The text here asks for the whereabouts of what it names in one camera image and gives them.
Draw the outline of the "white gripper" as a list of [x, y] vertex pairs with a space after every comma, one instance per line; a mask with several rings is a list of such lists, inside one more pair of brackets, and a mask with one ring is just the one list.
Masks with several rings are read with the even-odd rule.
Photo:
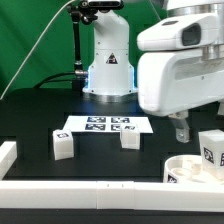
[[218, 56], [203, 55], [219, 31], [218, 16], [202, 13], [164, 19], [137, 37], [144, 52], [137, 68], [139, 105], [149, 114], [169, 115], [181, 143], [190, 140], [183, 110], [224, 99], [224, 48]]

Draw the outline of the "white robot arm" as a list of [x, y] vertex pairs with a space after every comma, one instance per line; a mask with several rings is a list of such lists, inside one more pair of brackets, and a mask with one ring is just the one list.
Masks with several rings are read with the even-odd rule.
[[168, 116], [178, 141], [190, 140], [192, 108], [224, 101], [224, 0], [154, 0], [168, 17], [137, 36], [144, 54], [129, 63], [129, 25], [121, 0], [87, 0], [96, 10], [94, 60], [85, 95], [119, 102], [136, 94], [141, 109]]

